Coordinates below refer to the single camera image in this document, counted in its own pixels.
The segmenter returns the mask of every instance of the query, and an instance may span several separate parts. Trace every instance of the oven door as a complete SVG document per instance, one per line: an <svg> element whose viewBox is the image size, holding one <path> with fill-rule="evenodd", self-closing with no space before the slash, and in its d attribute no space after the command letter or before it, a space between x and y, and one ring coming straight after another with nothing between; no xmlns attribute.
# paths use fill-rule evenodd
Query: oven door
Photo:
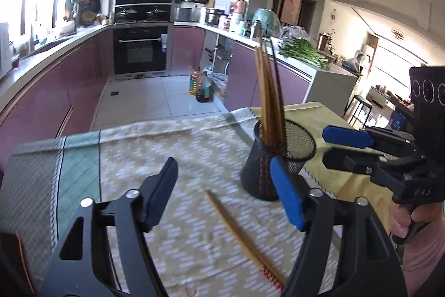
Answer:
<svg viewBox="0 0 445 297"><path fill-rule="evenodd" d="M162 47L162 37L156 34L149 38L117 37L114 41L115 73L136 73L165 71L166 49Z"/></svg>

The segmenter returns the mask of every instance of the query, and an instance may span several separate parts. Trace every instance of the mesh pen holder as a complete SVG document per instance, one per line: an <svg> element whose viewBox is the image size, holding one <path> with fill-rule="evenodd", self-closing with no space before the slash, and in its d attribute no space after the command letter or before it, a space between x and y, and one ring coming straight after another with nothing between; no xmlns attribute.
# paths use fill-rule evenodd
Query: mesh pen holder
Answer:
<svg viewBox="0 0 445 297"><path fill-rule="evenodd" d="M255 140L246 165L241 170L241 184L253 197L266 201L278 200L270 174L271 159L281 155L291 174L298 174L306 161L315 156L317 148L312 135L295 122L286 120L287 150L284 144L268 148L263 143L261 122L254 127Z"/></svg>

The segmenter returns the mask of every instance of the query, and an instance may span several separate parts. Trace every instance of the oven handle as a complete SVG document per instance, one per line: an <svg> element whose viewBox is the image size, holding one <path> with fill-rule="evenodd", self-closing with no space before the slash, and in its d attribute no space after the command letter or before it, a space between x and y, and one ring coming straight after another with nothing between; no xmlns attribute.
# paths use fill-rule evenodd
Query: oven handle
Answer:
<svg viewBox="0 0 445 297"><path fill-rule="evenodd" d="M124 41L124 40L119 40L119 43L129 43L129 42L147 42L147 41L161 41L161 37L159 38L149 38L147 40L128 40L128 41Z"/></svg>

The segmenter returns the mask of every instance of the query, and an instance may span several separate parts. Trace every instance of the sink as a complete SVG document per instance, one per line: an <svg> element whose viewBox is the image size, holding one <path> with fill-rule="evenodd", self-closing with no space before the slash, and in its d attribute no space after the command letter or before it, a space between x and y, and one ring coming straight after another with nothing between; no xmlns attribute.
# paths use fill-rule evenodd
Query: sink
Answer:
<svg viewBox="0 0 445 297"><path fill-rule="evenodd" d="M45 52L50 50L51 48L54 48L55 46L70 40L71 38L75 37L76 35L71 35L71 36L67 36L67 37L61 37L58 38L57 40L54 40L50 43L45 44L44 46L40 47L39 49L35 50L33 53L31 53L30 55L37 55L39 53Z"/></svg>

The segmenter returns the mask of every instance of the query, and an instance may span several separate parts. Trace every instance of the person's arm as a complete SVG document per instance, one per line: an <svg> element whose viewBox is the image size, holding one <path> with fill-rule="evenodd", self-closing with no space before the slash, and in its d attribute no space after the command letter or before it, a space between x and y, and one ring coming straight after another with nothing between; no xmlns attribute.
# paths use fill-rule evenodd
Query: person's arm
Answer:
<svg viewBox="0 0 445 297"><path fill-rule="evenodd" d="M389 208L391 232L399 237L406 236L411 219L415 222L431 222L416 234L412 243L405 246L402 270L409 296L413 296L425 283L445 253L442 210L442 203L422 205L411 215L401 205L392 204Z"/></svg>

